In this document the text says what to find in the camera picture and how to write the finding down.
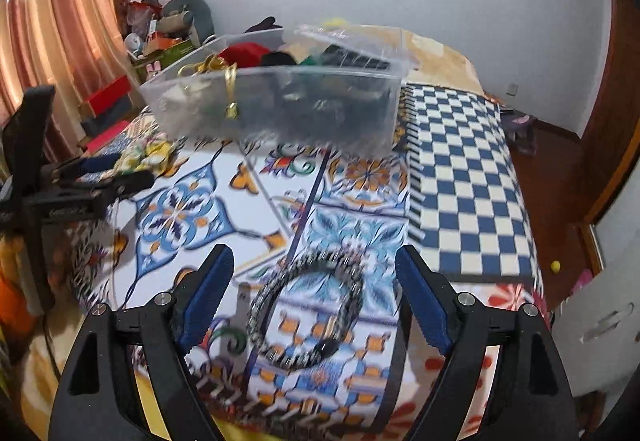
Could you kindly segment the yellow patterned quilt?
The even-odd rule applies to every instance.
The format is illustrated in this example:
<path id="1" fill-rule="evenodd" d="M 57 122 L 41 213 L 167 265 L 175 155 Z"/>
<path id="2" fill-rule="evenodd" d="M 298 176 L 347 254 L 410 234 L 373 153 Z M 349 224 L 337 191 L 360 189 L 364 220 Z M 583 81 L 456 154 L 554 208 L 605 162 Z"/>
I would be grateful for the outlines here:
<path id="1" fill-rule="evenodd" d="M 473 63 L 457 50 L 437 40 L 399 27 L 355 25 L 340 18 L 330 19 L 323 27 L 349 28 L 388 43 L 399 43 L 412 57 L 412 69 L 406 77 L 410 83 L 442 86 L 486 97 Z"/>

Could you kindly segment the orange pink curtain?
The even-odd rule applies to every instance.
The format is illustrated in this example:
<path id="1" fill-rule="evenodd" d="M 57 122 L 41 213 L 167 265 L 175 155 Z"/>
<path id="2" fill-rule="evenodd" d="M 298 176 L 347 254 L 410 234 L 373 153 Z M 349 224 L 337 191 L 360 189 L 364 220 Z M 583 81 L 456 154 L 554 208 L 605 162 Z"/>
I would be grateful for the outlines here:
<path id="1" fill-rule="evenodd" d="M 129 1 L 1 0 L 1 117 L 16 112 L 27 89 L 52 84 L 49 158 L 76 154 L 78 108 L 90 95 L 122 76 L 139 86 L 124 43 Z"/>

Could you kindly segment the clear plastic storage bin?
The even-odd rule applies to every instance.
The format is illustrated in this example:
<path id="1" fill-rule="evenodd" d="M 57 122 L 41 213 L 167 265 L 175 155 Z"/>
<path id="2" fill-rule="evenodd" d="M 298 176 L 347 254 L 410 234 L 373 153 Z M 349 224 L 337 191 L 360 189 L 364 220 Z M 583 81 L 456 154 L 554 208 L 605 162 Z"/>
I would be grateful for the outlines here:
<path id="1" fill-rule="evenodd" d="M 238 65 L 240 115 L 224 118 L 224 87 L 186 93 L 178 69 L 212 53 Z M 225 34 L 142 84 L 141 94 L 173 138 L 232 138 L 325 146 L 375 158 L 390 154 L 401 83 L 412 57 L 399 43 L 349 28 L 311 25 Z"/>

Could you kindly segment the green cardboard box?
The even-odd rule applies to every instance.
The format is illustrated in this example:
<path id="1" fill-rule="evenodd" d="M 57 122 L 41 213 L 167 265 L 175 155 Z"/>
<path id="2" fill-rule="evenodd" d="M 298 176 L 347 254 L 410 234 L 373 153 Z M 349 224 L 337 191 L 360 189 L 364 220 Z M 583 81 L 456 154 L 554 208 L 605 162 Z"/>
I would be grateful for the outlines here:
<path id="1" fill-rule="evenodd" d="M 166 50 L 157 50 L 147 56 L 142 56 L 140 60 L 136 60 L 132 63 L 134 70 L 145 71 L 147 63 L 159 60 L 162 64 L 162 70 L 169 67 L 171 64 L 181 60 L 184 56 L 190 54 L 195 50 L 195 46 L 190 40 L 181 41 Z"/>

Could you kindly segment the pink bunny doll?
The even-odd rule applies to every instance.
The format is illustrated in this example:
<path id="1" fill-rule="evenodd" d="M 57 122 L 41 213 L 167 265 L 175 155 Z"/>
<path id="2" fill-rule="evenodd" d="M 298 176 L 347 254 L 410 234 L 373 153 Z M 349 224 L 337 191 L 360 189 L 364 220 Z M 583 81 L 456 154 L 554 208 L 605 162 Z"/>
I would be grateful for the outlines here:
<path id="1" fill-rule="evenodd" d="M 154 62 L 146 64 L 145 70 L 146 79 L 151 79 L 162 71 L 162 64 L 159 60 L 154 60 Z"/>

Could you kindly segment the yellow floral scrunchie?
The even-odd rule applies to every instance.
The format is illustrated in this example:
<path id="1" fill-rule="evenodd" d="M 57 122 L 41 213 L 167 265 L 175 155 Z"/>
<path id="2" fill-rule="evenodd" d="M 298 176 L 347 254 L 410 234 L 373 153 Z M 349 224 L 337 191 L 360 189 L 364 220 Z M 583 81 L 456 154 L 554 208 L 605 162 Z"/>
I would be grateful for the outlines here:
<path id="1" fill-rule="evenodd" d="M 159 176 L 167 170 L 176 146 L 160 138 L 137 140 L 129 144 L 116 160 L 113 171 L 128 174 L 148 170 Z"/>

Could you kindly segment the red box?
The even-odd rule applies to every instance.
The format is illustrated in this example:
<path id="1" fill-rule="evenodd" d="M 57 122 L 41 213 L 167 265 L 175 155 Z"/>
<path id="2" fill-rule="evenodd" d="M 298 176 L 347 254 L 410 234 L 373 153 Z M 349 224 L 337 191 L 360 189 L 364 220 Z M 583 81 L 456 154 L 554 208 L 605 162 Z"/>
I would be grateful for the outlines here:
<path id="1" fill-rule="evenodd" d="M 104 88 L 91 94 L 78 106 L 80 118 L 96 118 L 105 114 L 121 98 L 127 96 L 130 90 L 131 84 L 127 76 L 116 78 Z"/>

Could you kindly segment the grey plush toy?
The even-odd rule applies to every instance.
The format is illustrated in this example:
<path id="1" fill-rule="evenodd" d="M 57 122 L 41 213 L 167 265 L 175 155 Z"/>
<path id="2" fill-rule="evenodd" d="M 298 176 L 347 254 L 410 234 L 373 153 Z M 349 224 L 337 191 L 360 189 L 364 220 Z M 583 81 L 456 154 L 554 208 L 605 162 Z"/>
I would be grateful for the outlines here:
<path id="1" fill-rule="evenodd" d="M 204 0 L 170 0 L 160 12 L 156 30 L 171 38 L 189 39 L 198 48 L 215 33 L 215 26 Z"/>

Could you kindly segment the blue white checkered cloth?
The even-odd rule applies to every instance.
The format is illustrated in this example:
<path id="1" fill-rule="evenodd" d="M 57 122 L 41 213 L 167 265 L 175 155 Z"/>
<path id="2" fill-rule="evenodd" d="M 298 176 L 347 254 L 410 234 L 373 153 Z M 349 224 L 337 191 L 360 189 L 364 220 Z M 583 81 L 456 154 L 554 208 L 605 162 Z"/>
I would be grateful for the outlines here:
<path id="1" fill-rule="evenodd" d="M 541 280 L 496 103 L 441 86 L 406 88 L 408 242 L 453 281 Z"/>

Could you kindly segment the gold ribbon with bell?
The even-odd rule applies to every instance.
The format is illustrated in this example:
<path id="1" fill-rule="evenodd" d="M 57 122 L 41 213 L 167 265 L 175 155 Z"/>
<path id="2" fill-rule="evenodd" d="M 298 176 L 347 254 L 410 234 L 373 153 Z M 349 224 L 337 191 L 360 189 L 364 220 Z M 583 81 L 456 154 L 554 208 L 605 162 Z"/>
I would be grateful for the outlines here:
<path id="1" fill-rule="evenodd" d="M 181 66 L 177 72 L 178 78 L 189 79 L 184 87 L 186 93 L 202 96 L 207 89 L 213 89 L 218 82 L 224 87 L 224 118 L 237 120 L 240 115 L 238 102 L 235 97 L 235 83 L 238 77 L 238 65 L 229 63 L 220 54 L 207 55 L 201 62 Z"/>

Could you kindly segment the dark purple clothing pile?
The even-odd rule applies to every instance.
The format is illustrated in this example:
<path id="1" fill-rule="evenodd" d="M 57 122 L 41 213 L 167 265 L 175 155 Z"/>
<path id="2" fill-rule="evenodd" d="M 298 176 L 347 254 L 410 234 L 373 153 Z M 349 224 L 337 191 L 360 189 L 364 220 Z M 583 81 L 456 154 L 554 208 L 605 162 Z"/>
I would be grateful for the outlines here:
<path id="1" fill-rule="evenodd" d="M 251 32 L 259 32 L 273 29 L 281 29 L 281 26 L 277 24 L 276 18 L 274 16 L 267 16 L 259 23 L 250 26 L 245 31 L 246 34 L 250 34 Z"/>

